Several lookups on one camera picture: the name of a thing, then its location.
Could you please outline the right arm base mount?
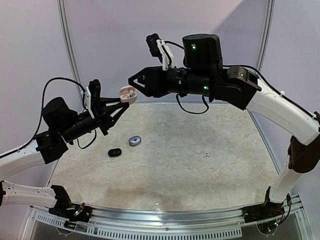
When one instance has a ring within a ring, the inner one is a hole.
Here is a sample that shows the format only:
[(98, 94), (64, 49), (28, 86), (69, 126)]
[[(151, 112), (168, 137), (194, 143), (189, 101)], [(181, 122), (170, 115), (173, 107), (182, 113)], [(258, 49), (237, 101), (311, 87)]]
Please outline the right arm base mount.
[(287, 218), (283, 203), (260, 203), (241, 208), (245, 223), (258, 222), (280, 216), (281, 220)]

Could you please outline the blue earbud charging case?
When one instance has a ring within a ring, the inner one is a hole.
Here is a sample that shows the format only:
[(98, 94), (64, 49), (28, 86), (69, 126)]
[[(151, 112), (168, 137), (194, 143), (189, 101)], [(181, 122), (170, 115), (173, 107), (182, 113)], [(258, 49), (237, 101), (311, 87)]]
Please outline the blue earbud charging case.
[(139, 145), (141, 142), (142, 142), (141, 137), (140, 137), (140, 136), (137, 136), (137, 135), (129, 138), (129, 140), (128, 140), (128, 144), (129, 144), (129, 146), (131, 146), (131, 147), (137, 146), (137, 145)]

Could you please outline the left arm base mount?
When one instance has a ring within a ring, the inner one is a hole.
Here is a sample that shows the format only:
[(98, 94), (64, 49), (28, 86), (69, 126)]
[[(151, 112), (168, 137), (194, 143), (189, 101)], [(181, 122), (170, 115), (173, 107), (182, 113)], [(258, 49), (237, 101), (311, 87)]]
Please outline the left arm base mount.
[(88, 223), (93, 212), (93, 208), (86, 205), (72, 203), (70, 200), (57, 200), (54, 207), (49, 208), (48, 212), (52, 215), (66, 218), (69, 222)]

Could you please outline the black earbud charging case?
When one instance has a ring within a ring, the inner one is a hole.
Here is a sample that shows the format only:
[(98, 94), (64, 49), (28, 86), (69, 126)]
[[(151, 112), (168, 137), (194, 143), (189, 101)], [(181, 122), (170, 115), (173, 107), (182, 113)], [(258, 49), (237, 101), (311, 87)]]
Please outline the black earbud charging case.
[(116, 158), (122, 154), (122, 150), (120, 148), (112, 148), (108, 151), (107, 154), (110, 158)]

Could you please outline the white round charging case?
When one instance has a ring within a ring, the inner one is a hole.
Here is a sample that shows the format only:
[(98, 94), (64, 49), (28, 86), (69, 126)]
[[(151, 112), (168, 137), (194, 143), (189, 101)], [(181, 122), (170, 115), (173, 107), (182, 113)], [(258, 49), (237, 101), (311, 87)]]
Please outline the white round charging case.
[(136, 102), (138, 94), (136, 93), (136, 97), (130, 98), (130, 91), (134, 91), (136, 93), (136, 89), (130, 85), (124, 86), (119, 90), (119, 98), (121, 103), (128, 103), (129, 105), (131, 105)]

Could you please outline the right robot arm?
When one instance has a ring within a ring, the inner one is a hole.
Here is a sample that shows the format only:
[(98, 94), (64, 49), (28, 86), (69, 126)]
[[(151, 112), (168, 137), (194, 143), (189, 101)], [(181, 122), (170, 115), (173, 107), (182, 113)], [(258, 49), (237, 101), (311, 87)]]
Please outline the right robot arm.
[(219, 100), (257, 113), (291, 134), (287, 167), (267, 189), (264, 203), (258, 208), (262, 218), (269, 218), (282, 207), (300, 176), (319, 162), (319, 113), (307, 111), (276, 90), (254, 67), (224, 65), (220, 39), (215, 34), (184, 36), (183, 67), (179, 68), (173, 65), (166, 41), (151, 34), (146, 42), (151, 55), (162, 65), (146, 67), (128, 79), (146, 97), (200, 95), (210, 102)]

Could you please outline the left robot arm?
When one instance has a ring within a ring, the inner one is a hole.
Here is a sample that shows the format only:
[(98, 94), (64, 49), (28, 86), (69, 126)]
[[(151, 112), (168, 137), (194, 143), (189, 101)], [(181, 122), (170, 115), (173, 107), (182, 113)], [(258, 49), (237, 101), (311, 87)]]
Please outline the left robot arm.
[(82, 113), (70, 109), (62, 97), (49, 101), (41, 113), (48, 130), (0, 157), (0, 204), (42, 206), (70, 217), (75, 211), (74, 205), (63, 186), (28, 186), (10, 182), (8, 177), (60, 159), (68, 151), (68, 144), (97, 128), (107, 135), (136, 100), (133, 92), (119, 98), (97, 97), (90, 104), (91, 109)]

